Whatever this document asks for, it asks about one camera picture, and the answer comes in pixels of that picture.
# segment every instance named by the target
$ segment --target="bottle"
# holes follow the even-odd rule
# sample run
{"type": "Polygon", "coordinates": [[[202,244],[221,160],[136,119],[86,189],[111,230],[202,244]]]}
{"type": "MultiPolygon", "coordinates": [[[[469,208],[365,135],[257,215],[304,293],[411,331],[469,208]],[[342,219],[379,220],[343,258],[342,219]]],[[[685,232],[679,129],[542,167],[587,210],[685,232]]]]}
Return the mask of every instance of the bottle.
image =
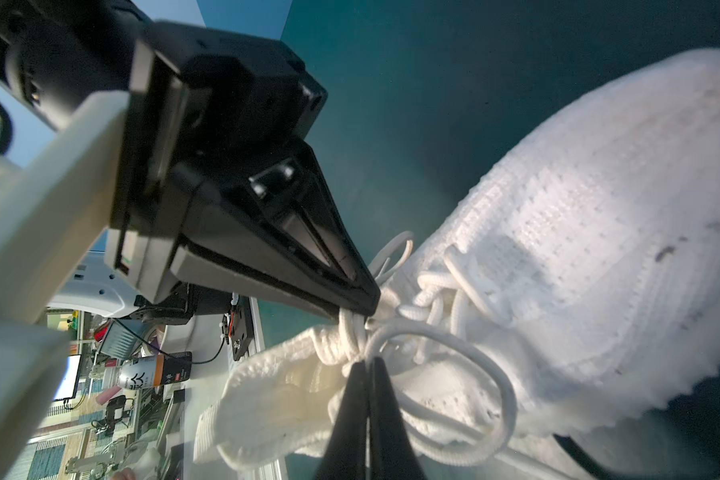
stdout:
{"type": "Polygon", "coordinates": [[[117,385],[123,389],[151,389],[168,383],[183,382],[190,378],[192,352],[165,356],[144,356],[126,360],[120,368],[117,385]]]}

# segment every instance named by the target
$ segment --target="computer screen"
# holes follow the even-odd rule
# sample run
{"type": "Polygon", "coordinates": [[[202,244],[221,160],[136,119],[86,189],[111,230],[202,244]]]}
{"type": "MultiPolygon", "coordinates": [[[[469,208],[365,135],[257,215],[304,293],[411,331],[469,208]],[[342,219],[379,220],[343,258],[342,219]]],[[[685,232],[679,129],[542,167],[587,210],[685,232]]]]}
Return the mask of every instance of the computer screen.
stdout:
{"type": "Polygon", "coordinates": [[[80,355],[71,355],[67,357],[67,371],[64,378],[61,379],[59,388],[56,390],[54,400],[66,400],[74,398],[77,393],[77,379],[80,374],[80,355]]]}

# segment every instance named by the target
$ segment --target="teal surface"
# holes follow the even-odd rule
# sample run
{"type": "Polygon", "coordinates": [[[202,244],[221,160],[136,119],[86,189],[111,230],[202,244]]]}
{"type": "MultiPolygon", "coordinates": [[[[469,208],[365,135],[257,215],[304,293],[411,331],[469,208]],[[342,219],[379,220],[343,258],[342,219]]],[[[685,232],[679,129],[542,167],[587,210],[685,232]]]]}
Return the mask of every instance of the teal surface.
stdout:
{"type": "Polygon", "coordinates": [[[208,28],[280,38],[291,0],[197,0],[208,28]]]}
{"type": "MultiPolygon", "coordinates": [[[[234,2],[198,3],[209,27],[250,32],[230,23],[234,2]]],[[[491,165],[582,94],[720,47],[720,2],[294,0],[282,39],[329,92],[307,140],[368,261],[403,230],[420,244],[491,165]]],[[[260,308],[268,346],[326,322],[260,308]]],[[[300,480],[317,460],[286,463],[300,480]]],[[[432,478],[484,477],[424,463],[432,478]]]]}
{"type": "Polygon", "coordinates": [[[42,480],[44,478],[55,478],[61,468],[61,460],[64,457],[66,446],[59,445],[50,448],[37,450],[32,458],[32,465],[29,467],[27,480],[42,480]]]}

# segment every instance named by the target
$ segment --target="white shoelace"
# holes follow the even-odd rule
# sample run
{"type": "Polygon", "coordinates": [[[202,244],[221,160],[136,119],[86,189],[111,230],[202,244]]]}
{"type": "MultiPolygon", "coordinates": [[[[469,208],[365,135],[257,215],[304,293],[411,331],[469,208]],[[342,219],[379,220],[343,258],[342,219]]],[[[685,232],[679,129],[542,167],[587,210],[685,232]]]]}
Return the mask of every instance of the white shoelace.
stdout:
{"type": "MultiPolygon", "coordinates": [[[[379,284],[384,283],[408,260],[412,251],[413,234],[403,232],[379,251],[368,265],[368,269],[379,284]],[[390,256],[403,244],[405,244],[405,250],[400,260],[393,268],[386,270],[390,263],[390,256]]],[[[474,362],[496,383],[501,399],[501,414],[497,425],[492,426],[487,434],[480,432],[458,420],[424,407],[395,388],[401,410],[412,417],[447,429],[466,442],[466,444],[442,445],[424,436],[406,422],[406,429],[413,447],[433,460],[447,465],[475,466],[485,462],[491,456],[496,456],[539,478],[570,480],[567,475],[532,457],[505,448],[514,432],[518,415],[518,402],[514,388],[507,374],[499,365],[464,339],[464,311],[472,302],[486,319],[502,326],[508,325],[511,321],[511,312],[508,303],[501,298],[499,288],[495,283],[479,275],[476,264],[470,263],[470,259],[467,260],[464,262],[463,256],[455,246],[447,248],[444,252],[444,263],[448,272],[421,272],[418,276],[418,284],[422,291],[413,299],[413,305],[398,307],[397,312],[402,318],[366,326],[364,317],[348,310],[342,310],[339,314],[339,335],[346,357],[350,360],[350,363],[346,364],[347,373],[353,362],[360,359],[368,362],[374,356],[382,354],[387,342],[396,336],[425,337],[414,356],[416,363],[426,362],[432,350],[432,340],[450,347],[474,362]],[[450,332],[439,328],[445,318],[442,292],[446,289],[456,292],[450,312],[450,332]],[[370,338],[366,337],[365,329],[367,327],[377,327],[370,338]]]]}

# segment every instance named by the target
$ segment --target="white shoe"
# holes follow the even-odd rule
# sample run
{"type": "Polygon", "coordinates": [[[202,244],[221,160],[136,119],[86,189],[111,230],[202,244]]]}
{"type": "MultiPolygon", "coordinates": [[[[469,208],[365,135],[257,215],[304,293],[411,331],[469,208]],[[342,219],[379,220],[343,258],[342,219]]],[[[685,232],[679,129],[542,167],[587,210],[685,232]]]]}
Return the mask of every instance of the white shoe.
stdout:
{"type": "MultiPolygon", "coordinates": [[[[407,325],[401,316],[489,359],[478,363],[495,382],[417,336],[382,354],[409,399],[401,404],[414,448],[454,465],[485,460],[513,428],[613,424],[715,375],[720,50],[629,74],[528,135],[384,284],[368,327],[407,325]],[[433,446],[454,441],[484,448],[433,446]]],[[[378,332],[368,343],[383,344],[378,332]]],[[[362,319],[345,318],[240,365],[201,419],[196,458],[215,449],[250,468],[295,450],[319,455],[342,369],[365,348],[362,319]]]]}

